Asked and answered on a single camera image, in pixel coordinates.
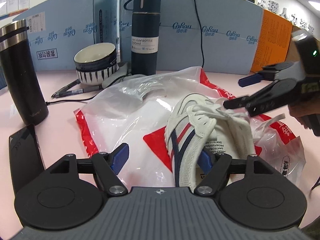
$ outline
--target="black pen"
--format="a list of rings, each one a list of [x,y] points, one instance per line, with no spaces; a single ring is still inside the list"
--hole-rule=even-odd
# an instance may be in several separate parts
[[[74,86],[76,86],[76,85],[78,85],[78,84],[80,84],[80,83],[81,83],[81,82],[80,82],[79,79],[71,82],[70,84],[64,86],[63,88],[61,88],[61,89],[59,89],[57,92],[55,92],[55,93],[51,96],[51,98],[56,98],[55,95],[56,95],[57,93],[65,92],[65,91],[69,90],[70,88],[72,88],[72,87],[74,87]]]
[[[62,91],[62,92],[56,92],[53,94],[54,98],[63,98],[67,96],[72,96],[72,95],[78,95],[78,94],[83,94],[83,93],[88,93],[92,91],[98,91],[102,90],[102,85],[99,86],[92,86],[92,87],[86,87],[86,88],[80,88],[80,89],[75,89],[71,91]]]

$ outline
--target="thermos handle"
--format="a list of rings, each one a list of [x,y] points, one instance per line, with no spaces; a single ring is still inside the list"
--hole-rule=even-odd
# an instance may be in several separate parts
[[[124,8],[125,10],[127,10],[127,11],[133,11],[133,9],[128,9],[128,8],[127,8],[128,3],[131,2],[131,1],[132,1],[132,0],[127,0],[127,1],[124,3],[123,8]]]
[[[315,136],[320,136],[320,114],[309,114],[302,117],[302,120],[312,129]]]

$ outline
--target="paper on wall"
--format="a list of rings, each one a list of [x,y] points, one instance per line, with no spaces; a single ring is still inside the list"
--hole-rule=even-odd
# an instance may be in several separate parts
[[[7,14],[7,0],[0,0],[0,16]]]
[[[18,10],[18,0],[8,0],[7,1],[7,10],[8,13]]]
[[[29,8],[29,0],[19,0],[19,10]]]
[[[45,31],[44,12],[27,17],[29,33]]]

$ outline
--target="metal screw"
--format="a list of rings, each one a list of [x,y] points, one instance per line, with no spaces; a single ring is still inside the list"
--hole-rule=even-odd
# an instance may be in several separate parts
[[[197,190],[200,194],[210,194],[212,192],[212,188],[209,186],[201,186]]]
[[[125,191],[125,189],[122,186],[112,186],[110,187],[109,191],[113,194],[121,194]]]

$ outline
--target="wall sign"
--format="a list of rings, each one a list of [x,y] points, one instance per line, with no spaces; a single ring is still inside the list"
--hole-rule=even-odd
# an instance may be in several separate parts
[[[258,6],[268,9],[270,12],[273,12],[275,14],[278,14],[279,12],[279,4],[275,1],[268,0],[268,4],[266,0],[258,0]],[[287,8],[282,9],[282,13],[279,14],[279,16],[285,18],[286,20],[289,20],[293,25],[297,26],[297,23],[300,23],[300,26],[298,26],[301,29],[307,29],[310,34],[313,34],[314,27],[312,27],[310,24],[308,24],[304,19],[300,18],[300,21],[298,21],[298,17],[295,13],[291,14],[291,16],[288,17],[287,15]]]

